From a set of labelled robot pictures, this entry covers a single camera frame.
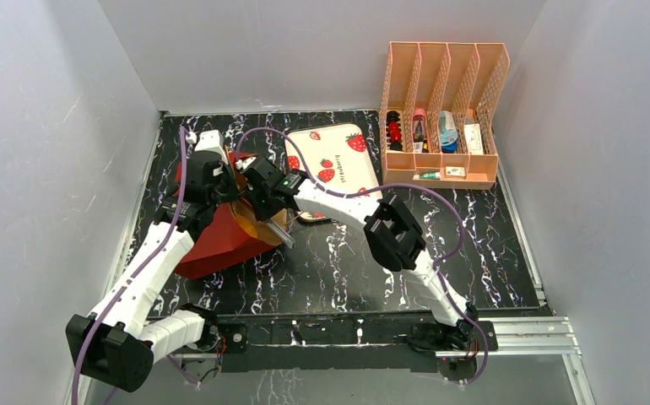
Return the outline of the red brown paper bag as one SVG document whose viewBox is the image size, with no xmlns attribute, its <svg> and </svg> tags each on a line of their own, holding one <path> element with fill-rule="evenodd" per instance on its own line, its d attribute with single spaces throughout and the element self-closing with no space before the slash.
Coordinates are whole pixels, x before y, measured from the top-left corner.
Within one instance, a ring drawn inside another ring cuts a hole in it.
<svg viewBox="0 0 650 405">
<path fill-rule="evenodd" d="M 176 172 L 176 180 L 181 170 Z M 246 262 L 280 245 L 283 241 L 264 223 L 256 221 L 243 196 L 245 178 L 233 171 L 239 197 L 221 204 L 207 227 L 177 227 L 191 235 L 194 246 L 176 266 L 176 273 L 190 279 Z"/>
</svg>

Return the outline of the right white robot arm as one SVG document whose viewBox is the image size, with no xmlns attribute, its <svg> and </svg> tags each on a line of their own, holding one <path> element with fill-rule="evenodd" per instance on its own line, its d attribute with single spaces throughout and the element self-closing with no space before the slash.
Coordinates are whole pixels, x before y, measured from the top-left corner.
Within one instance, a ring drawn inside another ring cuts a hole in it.
<svg viewBox="0 0 650 405">
<path fill-rule="evenodd" d="M 321 213 L 359 230 L 371 257 L 392 273 L 401 272 L 415 289 L 420 303 L 435 322 L 415 332 L 408 343 L 421 350 L 466 350 L 476 337 L 475 307 L 457 293 L 439 272 L 440 261 L 426 249 L 423 229 L 404 201 L 394 192 L 375 197 L 357 192 L 347 197 L 328 191 L 302 170 L 283 172 L 263 157 L 240 159 L 238 171 L 246 178 L 243 192 L 259 220 L 270 219 L 283 209 Z"/>
</svg>

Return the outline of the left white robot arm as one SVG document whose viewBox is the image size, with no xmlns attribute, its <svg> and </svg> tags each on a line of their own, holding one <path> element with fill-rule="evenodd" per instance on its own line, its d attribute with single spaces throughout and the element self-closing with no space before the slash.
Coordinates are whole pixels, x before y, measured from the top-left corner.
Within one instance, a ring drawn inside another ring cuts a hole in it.
<svg viewBox="0 0 650 405">
<path fill-rule="evenodd" d="M 137 256 L 112 291 L 87 316 L 68 322 L 66 337 L 78 374 L 135 392 L 167 355 L 183 347 L 209 351 L 218 344 L 215 314 L 193 304 L 147 322 L 165 282 L 212 223 L 217 207 L 238 196 L 225 152 L 193 152 L 185 168 L 177 196 L 163 199 Z"/>
</svg>

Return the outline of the metal tongs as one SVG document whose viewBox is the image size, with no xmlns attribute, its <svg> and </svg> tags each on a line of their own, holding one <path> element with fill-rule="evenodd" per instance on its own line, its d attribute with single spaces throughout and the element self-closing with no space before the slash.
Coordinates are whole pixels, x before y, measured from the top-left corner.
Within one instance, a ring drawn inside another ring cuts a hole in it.
<svg viewBox="0 0 650 405">
<path fill-rule="evenodd" d="M 289 247 L 295 244 L 295 239 L 273 219 L 268 219 L 265 224 Z"/>
</svg>

